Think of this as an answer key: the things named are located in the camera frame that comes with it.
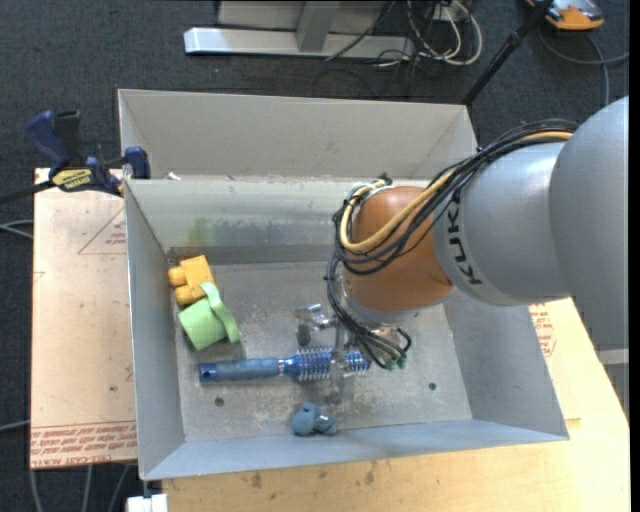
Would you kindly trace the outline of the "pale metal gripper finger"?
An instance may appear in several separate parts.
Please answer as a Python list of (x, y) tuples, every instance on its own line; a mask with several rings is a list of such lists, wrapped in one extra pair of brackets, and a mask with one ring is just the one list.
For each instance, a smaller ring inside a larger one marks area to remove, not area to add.
[(324, 398), (326, 405), (341, 405), (352, 392), (353, 374), (349, 369), (345, 353), (338, 349), (331, 351), (329, 362), (329, 391)]
[(334, 326), (334, 321), (324, 314), (321, 304), (297, 308), (295, 316), (298, 319), (296, 340), (300, 346), (308, 346), (317, 333)]

